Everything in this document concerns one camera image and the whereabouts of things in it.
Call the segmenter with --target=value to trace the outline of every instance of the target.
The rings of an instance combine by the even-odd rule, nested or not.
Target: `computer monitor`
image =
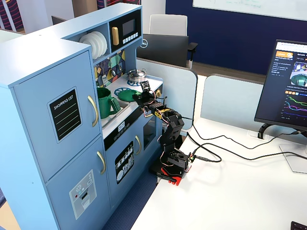
[[[186,67],[188,36],[143,34],[143,42],[137,48],[137,57]]]
[[[277,40],[255,121],[307,130],[307,43]],[[282,152],[307,157],[299,144],[281,144]],[[307,161],[285,154],[294,172],[307,173]]]
[[[59,24],[59,23],[66,21],[65,19],[62,19],[62,18],[59,18],[59,17],[56,17],[56,16],[51,16],[51,19],[52,19],[53,25],[56,25],[56,24]]]

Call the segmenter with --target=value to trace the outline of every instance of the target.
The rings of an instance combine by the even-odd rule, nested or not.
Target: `chart on screen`
[[[300,96],[291,94],[286,96],[286,100],[283,105],[283,110],[281,112],[282,118],[287,120],[307,120],[307,103],[306,96]]]

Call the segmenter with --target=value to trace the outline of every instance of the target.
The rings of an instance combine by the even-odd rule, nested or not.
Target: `whiteboard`
[[[307,0],[193,0],[193,7],[307,21]]]

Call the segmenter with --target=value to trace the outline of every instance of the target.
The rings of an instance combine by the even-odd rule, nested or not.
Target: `oven window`
[[[132,19],[123,24],[123,36],[135,31],[135,19]]]
[[[144,150],[156,136],[156,117],[153,116],[144,126]]]

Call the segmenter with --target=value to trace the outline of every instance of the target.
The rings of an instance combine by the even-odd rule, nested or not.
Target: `blue wall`
[[[193,0],[166,0],[167,14],[188,17],[194,61],[267,74],[276,39],[307,42],[307,22],[192,7]]]

